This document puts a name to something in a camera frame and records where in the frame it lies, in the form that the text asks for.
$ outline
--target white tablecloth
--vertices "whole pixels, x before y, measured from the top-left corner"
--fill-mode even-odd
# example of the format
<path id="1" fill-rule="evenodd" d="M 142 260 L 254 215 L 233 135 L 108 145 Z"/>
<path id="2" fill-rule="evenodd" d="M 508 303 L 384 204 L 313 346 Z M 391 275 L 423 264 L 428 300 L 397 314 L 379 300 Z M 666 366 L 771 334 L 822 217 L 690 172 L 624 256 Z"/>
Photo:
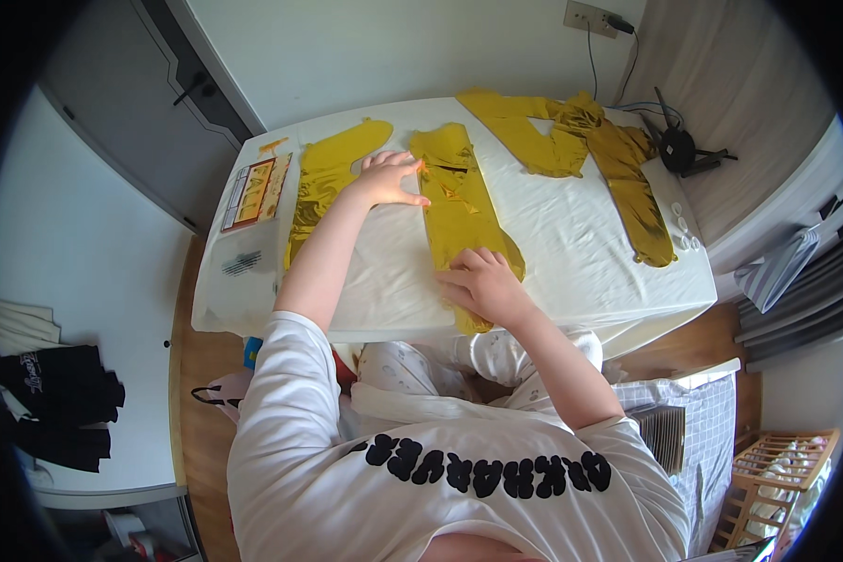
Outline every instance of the white tablecloth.
<path id="1" fill-rule="evenodd" d="M 633 113 L 606 110 L 617 125 L 643 127 Z M 376 105 L 314 118 L 244 143 L 219 201 L 200 265 L 192 326 L 209 332 L 261 333 L 283 277 L 282 258 L 296 206 L 299 162 L 306 143 L 358 125 L 364 117 L 393 124 L 382 149 L 406 150 L 416 130 L 463 123 L 474 145 L 500 225 L 528 264 L 524 287 L 560 325 L 581 325 L 602 340 L 607 359 L 685 324 L 716 301 L 705 249 L 675 249 L 680 260 L 656 269 L 637 264 L 628 236 L 591 156 L 583 178 L 528 174 L 503 143 L 453 98 Z M 551 121 L 540 122 L 548 130 Z M 294 157 L 277 219 L 221 233 L 236 171 L 259 161 L 259 147 L 288 137 L 279 155 Z M 656 158 L 643 165 L 669 233 L 682 234 L 672 203 L 680 203 L 691 235 L 699 236 L 678 179 Z M 417 179 L 404 180 L 418 192 Z M 246 267 L 232 267 L 246 261 Z M 449 336 L 453 313 L 438 298 L 420 208 L 372 209 L 360 231 L 329 332 L 333 343 Z"/>

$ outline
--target cabinet door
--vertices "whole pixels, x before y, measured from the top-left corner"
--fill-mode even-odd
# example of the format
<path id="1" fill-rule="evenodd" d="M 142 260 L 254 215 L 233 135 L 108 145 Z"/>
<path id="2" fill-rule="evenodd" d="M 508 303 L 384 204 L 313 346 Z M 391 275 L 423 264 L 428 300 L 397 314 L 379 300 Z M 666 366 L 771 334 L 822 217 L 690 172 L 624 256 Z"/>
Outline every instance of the cabinet door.
<path id="1" fill-rule="evenodd" d="M 41 84 L 101 157 L 205 235 L 246 128 L 232 111 L 230 123 L 210 123 L 191 101 L 226 104 L 205 70 L 191 76 L 192 84 L 203 73 L 190 97 L 174 104 L 191 84 L 179 84 L 185 66 L 157 35 L 139 0 L 95 0 L 58 45 Z"/>

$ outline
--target blue cable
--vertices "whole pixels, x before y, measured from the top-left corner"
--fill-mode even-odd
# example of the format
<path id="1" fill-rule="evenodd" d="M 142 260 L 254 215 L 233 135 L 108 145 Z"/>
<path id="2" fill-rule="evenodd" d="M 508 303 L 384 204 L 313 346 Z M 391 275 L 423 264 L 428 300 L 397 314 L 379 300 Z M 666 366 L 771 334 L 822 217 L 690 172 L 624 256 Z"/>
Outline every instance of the blue cable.
<path id="1" fill-rule="evenodd" d="M 662 104 L 659 104 L 658 102 L 634 102 L 633 104 L 607 105 L 607 107 L 612 110 L 623 110 L 625 107 L 634 107 L 635 105 L 658 105 L 662 107 Z M 674 113 L 674 116 L 677 117 L 681 123 L 684 122 L 684 116 L 680 114 L 680 111 L 676 110 L 674 107 L 671 107 L 668 104 L 665 104 L 665 107 L 670 109 L 672 113 Z"/>

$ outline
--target floor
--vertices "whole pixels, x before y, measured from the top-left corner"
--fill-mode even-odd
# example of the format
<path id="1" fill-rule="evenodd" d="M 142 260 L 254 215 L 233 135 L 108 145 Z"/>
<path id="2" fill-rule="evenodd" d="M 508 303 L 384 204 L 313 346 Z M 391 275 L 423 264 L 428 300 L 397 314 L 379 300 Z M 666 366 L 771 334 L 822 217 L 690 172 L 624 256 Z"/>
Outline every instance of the floor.
<path id="1" fill-rule="evenodd" d="M 225 465 L 235 425 L 214 406 L 191 397 L 191 388 L 242 369 L 244 343 L 232 333 L 203 333 L 191 328 L 191 304 L 203 244 L 191 244 L 181 278 L 175 311 L 175 345 L 180 345 L 180 438 L 184 472 L 191 492 L 200 539 L 210 562 L 239 560 L 228 510 Z M 742 345 L 733 343 L 736 307 L 718 305 L 699 318 L 655 342 L 622 357 L 627 380 L 667 376 L 740 357 Z M 762 379 L 737 374 L 737 435 L 756 429 L 761 421 Z"/>

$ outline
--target black printed lettering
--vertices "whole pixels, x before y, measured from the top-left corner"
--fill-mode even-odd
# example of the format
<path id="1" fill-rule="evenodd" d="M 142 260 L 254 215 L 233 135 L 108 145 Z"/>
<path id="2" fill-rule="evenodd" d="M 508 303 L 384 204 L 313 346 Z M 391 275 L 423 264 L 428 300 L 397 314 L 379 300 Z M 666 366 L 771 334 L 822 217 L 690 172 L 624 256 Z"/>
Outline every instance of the black printed lettering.
<path id="1" fill-rule="evenodd" d="M 600 492 L 605 492 L 612 479 L 612 467 L 608 466 L 606 458 L 597 452 L 585 451 L 581 455 L 581 464 L 584 465 L 587 479 L 591 481 L 593 487 Z"/>
<path id="2" fill-rule="evenodd" d="M 464 494 L 472 480 L 472 461 L 461 460 L 453 452 L 448 452 L 447 458 L 450 459 L 450 464 L 447 465 L 447 484 Z"/>
<path id="3" fill-rule="evenodd" d="M 565 457 L 562 457 L 562 462 L 565 466 L 568 466 L 568 479 L 572 481 L 572 486 L 582 492 L 591 492 L 590 482 L 584 475 L 584 467 L 581 466 L 581 463 Z"/>
<path id="4" fill-rule="evenodd" d="M 371 466 L 383 466 L 390 458 L 390 452 L 396 444 L 397 440 L 391 439 L 390 435 L 385 433 L 375 435 L 375 442 L 366 452 L 366 462 Z"/>
<path id="5" fill-rule="evenodd" d="M 549 460 L 544 456 L 537 457 L 534 461 L 534 469 L 538 474 L 543 475 L 543 480 L 537 486 L 538 497 L 547 499 L 551 495 L 565 493 L 565 468 L 558 456 L 553 455 Z"/>
<path id="6" fill-rule="evenodd" d="M 413 484 L 434 484 L 443 476 L 443 451 L 428 451 L 413 474 Z"/>
<path id="7" fill-rule="evenodd" d="M 503 468 L 503 489 L 509 497 L 518 497 L 518 463 L 514 460 Z"/>
<path id="8" fill-rule="evenodd" d="M 421 446 L 420 443 L 411 439 L 401 439 L 400 446 L 396 448 L 396 456 L 391 457 L 387 462 L 387 470 L 394 477 L 408 482 L 413 469 L 415 469 L 415 463 L 418 462 L 419 455 L 422 454 Z"/>
<path id="9" fill-rule="evenodd" d="M 474 464 L 474 480 L 472 487 L 478 497 L 487 497 L 500 485 L 503 476 L 503 463 L 495 460 L 493 463 L 478 460 Z"/>
<path id="10" fill-rule="evenodd" d="M 528 500 L 534 495 L 534 461 L 523 458 L 518 464 L 518 497 Z"/>

